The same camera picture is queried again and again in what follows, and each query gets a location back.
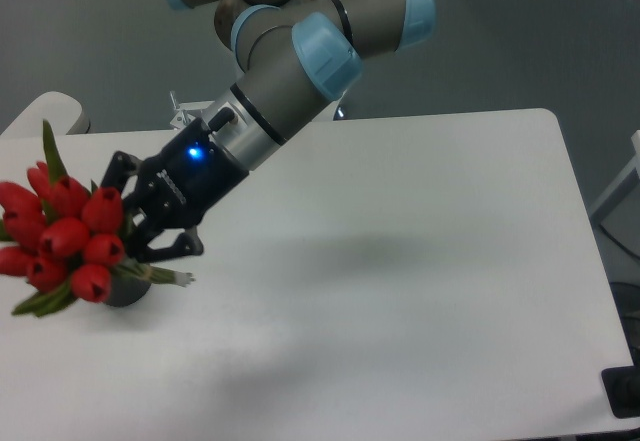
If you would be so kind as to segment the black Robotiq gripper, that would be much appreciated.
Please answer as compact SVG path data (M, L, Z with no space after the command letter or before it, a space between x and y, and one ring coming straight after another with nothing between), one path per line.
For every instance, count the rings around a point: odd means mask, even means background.
M194 226L248 176L248 170L213 137L231 121L230 117L209 122L197 118L144 161L123 151L113 154L99 186L122 194L128 181L137 178L123 201L125 209L143 215L136 226L143 234L130 237L131 258L157 263L204 253Z

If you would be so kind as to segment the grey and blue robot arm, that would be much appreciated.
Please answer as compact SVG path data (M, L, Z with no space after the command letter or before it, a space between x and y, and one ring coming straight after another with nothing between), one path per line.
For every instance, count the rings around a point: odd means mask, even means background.
M193 9L223 0L167 0ZM198 256L205 213L357 81L366 59L423 42L435 0L239 0L224 42L241 74L156 155L116 152L103 185L140 222L124 237L141 263Z

